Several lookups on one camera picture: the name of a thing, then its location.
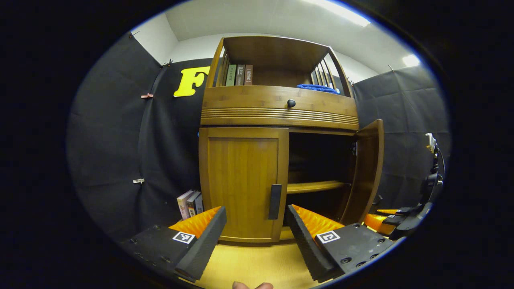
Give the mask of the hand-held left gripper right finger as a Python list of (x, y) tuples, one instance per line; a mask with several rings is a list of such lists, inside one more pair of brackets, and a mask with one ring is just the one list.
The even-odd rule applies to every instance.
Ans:
[(371, 265), (393, 241), (361, 223), (342, 225), (297, 205), (288, 205), (288, 224), (314, 281), (349, 276)]

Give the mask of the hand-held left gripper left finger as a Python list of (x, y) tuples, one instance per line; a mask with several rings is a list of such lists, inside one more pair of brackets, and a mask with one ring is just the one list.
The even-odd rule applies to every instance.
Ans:
[(218, 206), (172, 226), (154, 225), (121, 242), (121, 248), (163, 277), (200, 280), (226, 224)]

